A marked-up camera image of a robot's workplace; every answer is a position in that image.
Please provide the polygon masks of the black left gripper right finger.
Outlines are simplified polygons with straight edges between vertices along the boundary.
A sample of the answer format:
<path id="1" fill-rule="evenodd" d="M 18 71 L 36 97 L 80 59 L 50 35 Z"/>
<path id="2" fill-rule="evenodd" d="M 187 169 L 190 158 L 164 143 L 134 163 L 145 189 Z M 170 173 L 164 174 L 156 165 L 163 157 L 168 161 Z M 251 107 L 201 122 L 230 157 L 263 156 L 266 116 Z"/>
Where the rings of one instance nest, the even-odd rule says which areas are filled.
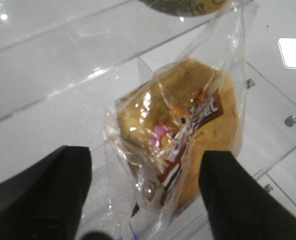
<path id="1" fill-rule="evenodd" d="M 216 240 L 296 240 L 296 217 L 229 151 L 205 151 L 199 188 Z"/>

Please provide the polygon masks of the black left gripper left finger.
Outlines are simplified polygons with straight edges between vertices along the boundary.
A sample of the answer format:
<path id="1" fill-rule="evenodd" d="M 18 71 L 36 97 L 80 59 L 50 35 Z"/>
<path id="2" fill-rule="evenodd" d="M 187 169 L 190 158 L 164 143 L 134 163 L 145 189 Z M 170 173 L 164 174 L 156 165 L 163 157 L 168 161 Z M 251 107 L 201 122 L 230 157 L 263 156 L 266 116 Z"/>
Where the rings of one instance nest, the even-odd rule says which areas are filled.
<path id="1" fill-rule="evenodd" d="M 73 240 L 92 181 L 89 148 L 61 146 L 0 183 L 0 240 Z"/>

